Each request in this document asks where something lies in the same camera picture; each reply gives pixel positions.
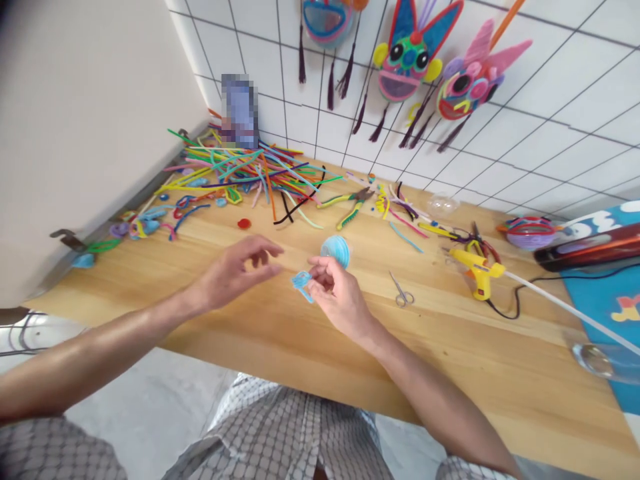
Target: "green-handled pliers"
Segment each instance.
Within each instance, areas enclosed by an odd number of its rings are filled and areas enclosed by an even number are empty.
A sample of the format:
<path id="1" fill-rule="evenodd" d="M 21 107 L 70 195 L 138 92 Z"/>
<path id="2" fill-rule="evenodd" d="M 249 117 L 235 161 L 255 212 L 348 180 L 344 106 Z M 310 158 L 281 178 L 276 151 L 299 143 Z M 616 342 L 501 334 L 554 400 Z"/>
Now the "green-handled pliers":
<path id="1" fill-rule="evenodd" d="M 340 220 L 340 222 L 338 222 L 338 224 L 335 226 L 336 230 L 342 230 L 346 224 L 348 224 L 351 220 L 355 218 L 355 216 L 358 214 L 358 211 L 360 210 L 360 207 L 362 207 L 362 204 L 366 202 L 366 200 L 370 198 L 374 193 L 375 193 L 374 190 L 366 187 L 355 193 L 338 195 L 337 197 L 324 201 L 316 206 L 318 208 L 326 208 L 338 202 L 355 200 L 355 206 L 353 207 L 353 210 L 351 210 L 351 212 L 345 218 Z"/>

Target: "pliers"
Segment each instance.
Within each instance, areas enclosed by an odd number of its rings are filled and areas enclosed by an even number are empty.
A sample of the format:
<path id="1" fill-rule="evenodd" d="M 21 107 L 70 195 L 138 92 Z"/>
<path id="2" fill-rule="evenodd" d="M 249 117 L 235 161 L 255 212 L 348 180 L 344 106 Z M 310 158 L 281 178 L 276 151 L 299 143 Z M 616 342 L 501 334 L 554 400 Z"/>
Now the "pliers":
<path id="1" fill-rule="evenodd" d="M 471 231 L 472 234 L 469 238 L 468 244 L 465 246 L 465 250 L 471 251 L 471 248 L 474 248 L 478 255 L 482 255 L 486 259 L 488 259 L 489 256 L 492 256 L 496 263 L 500 263 L 500 255 L 498 255 L 498 252 L 496 252 L 489 242 L 482 240 L 476 222 L 471 224 Z"/>
<path id="2" fill-rule="evenodd" d="M 337 197 L 331 198 L 327 201 L 324 201 L 316 205 L 316 207 L 326 208 L 338 202 L 355 200 L 355 206 L 353 207 L 353 210 L 351 210 L 351 212 L 345 218 L 340 220 L 340 222 L 338 222 L 338 224 L 335 226 L 336 230 L 342 230 L 345 227 L 345 225 L 348 224 L 348 222 L 350 222 L 355 218 L 355 216 L 358 214 L 358 211 L 360 210 L 360 207 L 362 207 L 362 204 L 364 204 L 364 202 L 366 202 L 368 198 L 371 198 L 374 193 L 375 193 L 374 190 L 370 189 L 369 187 L 366 187 L 355 193 L 338 195 Z"/>

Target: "blue mat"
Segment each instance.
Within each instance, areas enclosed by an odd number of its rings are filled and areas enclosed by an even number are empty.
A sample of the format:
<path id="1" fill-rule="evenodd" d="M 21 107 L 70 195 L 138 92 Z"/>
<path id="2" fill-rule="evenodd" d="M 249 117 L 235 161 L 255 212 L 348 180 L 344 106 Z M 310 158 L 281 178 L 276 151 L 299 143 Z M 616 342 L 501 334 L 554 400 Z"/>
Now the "blue mat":
<path id="1" fill-rule="evenodd" d="M 564 230 L 560 232 L 561 242 L 588 237 L 638 222 L 640 222 L 640 201 L 627 202 L 618 207 L 602 210 L 566 223 Z M 598 274 L 584 275 L 584 277 L 599 277 L 607 273 L 609 272 L 602 271 L 598 272 Z M 568 271 L 562 275 L 566 277 L 582 276 L 583 274 Z M 634 345 L 640 345 L 640 321 L 630 319 L 614 321 L 611 318 L 612 313 L 621 313 L 623 310 L 618 298 L 628 297 L 629 299 L 634 299 L 636 295 L 640 294 L 640 265 L 606 279 L 565 279 L 564 282 L 571 300 L 578 310 L 602 323 Z M 631 307 L 632 311 L 635 312 L 638 307 L 640 307 L 640 303 Z M 592 326 L 584 322 L 583 325 L 587 336 L 593 343 L 615 343 Z M 622 411 L 640 415 L 640 385 L 628 385 L 620 382 L 609 382 L 609 384 Z"/>

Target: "hand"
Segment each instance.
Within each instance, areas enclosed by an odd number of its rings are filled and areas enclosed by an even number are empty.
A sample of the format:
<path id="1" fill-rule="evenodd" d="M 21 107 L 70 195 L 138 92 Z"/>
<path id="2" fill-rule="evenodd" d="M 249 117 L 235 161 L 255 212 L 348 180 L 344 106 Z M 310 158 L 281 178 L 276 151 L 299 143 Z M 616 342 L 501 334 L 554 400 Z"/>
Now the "hand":
<path id="1" fill-rule="evenodd" d="M 358 280 L 333 257 L 312 257 L 309 263 L 313 265 L 307 284 L 309 294 L 334 327 L 362 344 L 380 322 L 369 312 Z"/>
<path id="2" fill-rule="evenodd" d="M 282 266 L 269 263 L 284 250 L 262 235 L 246 237 L 227 248 L 205 274 L 187 287 L 185 293 L 198 313 L 224 307 L 250 288 L 275 277 Z M 251 259 L 254 270 L 247 271 Z"/>

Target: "white tube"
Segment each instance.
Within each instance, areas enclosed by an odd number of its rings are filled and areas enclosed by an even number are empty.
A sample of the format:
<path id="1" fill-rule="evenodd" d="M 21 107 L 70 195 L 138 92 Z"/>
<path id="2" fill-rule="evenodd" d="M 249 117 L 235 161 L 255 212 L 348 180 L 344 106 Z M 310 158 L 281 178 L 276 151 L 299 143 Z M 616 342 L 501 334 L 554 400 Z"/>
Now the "white tube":
<path id="1" fill-rule="evenodd" d="M 640 357 L 640 348 L 636 347 L 634 344 L 632 344 L 630 341 L 622 338 L 620 335 L 618 335 L 616 332 L 609 330 L 608 328 L 606 328 L 604 325 L 601 325 L 600 323 L 596 322 L 596 320 L 592 319 L 591 317 L 586 316 L 584 313 L 582 313 L 580 310 L 576 310 L 575 308 L 573 308 L 572 306 L 570 306 L 568 303 L 563 302 L 562 300 L 560 300 L 559 298 L 554 297 L 552 294 L 542 290 L 542 288 L 540 287 L 536 287 L 534 284 L 532 284 L 531 282 L 528 282 L 520 277 L 518 277 L 517 275 L 512 274 L 511 272 L 506 271 L 505 275 L 516 280 L 517 282 L 522 283 L 523 285 L 526 285 L 527 287 L 529 287 L 530 289 L 538 292 L 540 295 L 542 295 L 543 297 L 548 298 L 549 300 L 551 300 L 552 302 L 554 302 L 556 305 L 564 308 L 564 310 L 574 314 L 576 317 L 578 317 L 581 320 L 584 320 L 585 322 L 587 322 L 588 324 L 590 324 L 590 326 L 592 326 L 595 329 L 600 330 L 602 333 L 604 333 L 606 336 L 608 336 L 610 339 L 615 340 L 616 342 L 618 342 L 620 345 L 622 345 L 623 347 L 626 347 L 628 350 L 634 352 L 636 355 L 638 355 Z"/>

